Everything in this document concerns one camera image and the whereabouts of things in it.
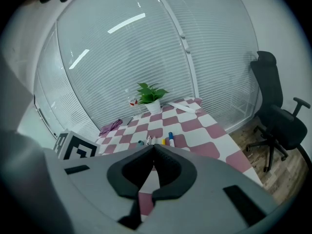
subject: black office chair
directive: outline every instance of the black office chair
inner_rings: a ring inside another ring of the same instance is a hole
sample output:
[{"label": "black office chair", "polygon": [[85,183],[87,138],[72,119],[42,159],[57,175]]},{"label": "black office chair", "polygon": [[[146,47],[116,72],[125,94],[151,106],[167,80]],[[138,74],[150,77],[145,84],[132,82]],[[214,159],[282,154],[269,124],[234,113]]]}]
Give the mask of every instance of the black office chair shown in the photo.
[{"label": "black office chair", "polygon": [[259,58],[251,62],[251,68],[261,90],[262,105],[255,116],[260,118],[266,129],[256,126],[253,132],[260,130],[265,141],[247,145],[246,151],[249,152],[254,146],[268,145],[270,147],[269,166],[264,167],[264,172],[268,172],[272,166],[274,147],[284,155],[281,158],[284,161],[288,157],[286,150],[297,148],[307,135],[307,127],[296,116],[301,106],[310,108],[310,105],[295,97],[293,99],[298,104],[294,112],[291,114],[282,110],[283,93],[276,59],[270,52],[258,51],[257,53]]}]

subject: table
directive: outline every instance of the table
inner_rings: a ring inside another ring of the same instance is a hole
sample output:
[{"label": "table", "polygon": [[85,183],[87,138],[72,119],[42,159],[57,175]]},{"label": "table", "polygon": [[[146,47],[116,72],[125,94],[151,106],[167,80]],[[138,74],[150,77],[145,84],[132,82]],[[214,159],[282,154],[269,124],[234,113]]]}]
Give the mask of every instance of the table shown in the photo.
[{"label": "table", "polygon": [[[139,140],[144,141],[148,136],[156,137],[156,143],[161,144],[163,138],[169,145],[168,133],[174,135],[175,147],[222,160],[242,172],[251,180],[262,186],[255,170],[245,157],[239,146],[225,130],[201,107],[201,99],[187,97],[175,101],[181,105],[196,110],[187,113],[173,106],[164,106],[157,115],[145,113],[134,117],[128,126],[105,133],[98,140],[100,145],[97,155],[108,155],[132,149]],[[151,193],[159,188],[157,171],[153,169],[139,192],[139,202],[142,220],[153,209]]]}]

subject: window blinds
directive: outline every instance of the window blinds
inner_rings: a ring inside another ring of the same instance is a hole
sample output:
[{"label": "window blinds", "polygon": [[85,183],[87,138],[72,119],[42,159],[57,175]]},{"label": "window blinds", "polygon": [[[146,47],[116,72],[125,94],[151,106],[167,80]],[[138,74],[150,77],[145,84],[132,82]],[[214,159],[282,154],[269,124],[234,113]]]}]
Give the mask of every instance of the window blinds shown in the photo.
[{"label": "window blinds", "polygon": [[74,0],[58,19],[64,67],[97,127],[132,115],[125,89],[168,90],[161,103],[194,95],[180,37],[160,0]]},{"label": "window blinds", "polygon": [[99,129],[91,121],[77,99],[64,70],[56,33],[53,26],[41,51],[35,84],[35,97],[43,109],[50,126],[55,126],[49,112],[52,111],[63,129],[72,130],[83,137],[96,140]]},{"label": "window blinds", "polygon": [[45,123],[47,124],[48,128],[53,134],[59,136],[59,134],[64,131],[64,128],[52,112],[52,109],[42,90],[37,72],[35,76],[34,95],[35,105],[40,110],[40,114],[42,114],[42,116],[44,117]]},{"label": "window blinds", "polygon": [[225,129],[250,117],[254,29],[241,0],[166,0],[190,47],[203,108]]}]

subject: pen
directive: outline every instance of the pen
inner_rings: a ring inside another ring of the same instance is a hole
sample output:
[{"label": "pen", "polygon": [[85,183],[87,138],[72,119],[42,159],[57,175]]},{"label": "pen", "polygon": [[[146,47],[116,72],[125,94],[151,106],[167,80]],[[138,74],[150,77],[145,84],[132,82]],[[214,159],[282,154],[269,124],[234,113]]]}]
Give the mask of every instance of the pen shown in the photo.
[{"label": "pen", "polygon": [[174,135],[171,132],[169,132],[169,144],[170,146],[175,146]]}]

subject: marker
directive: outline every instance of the marker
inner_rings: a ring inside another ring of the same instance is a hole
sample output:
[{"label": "marker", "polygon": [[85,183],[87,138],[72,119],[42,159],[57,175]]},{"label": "marker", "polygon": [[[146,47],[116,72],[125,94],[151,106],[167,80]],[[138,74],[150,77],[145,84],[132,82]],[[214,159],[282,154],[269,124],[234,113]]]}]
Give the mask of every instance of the marker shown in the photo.
[{"label": "marker", "polygon": [[148,135],[146,145],[149,145],[149,144],[151,144],[151,136]]},{"label": "marker", "polygon": [[175,147],[174,135],[171,132],[169,132],[169,144],[170,146]]}]

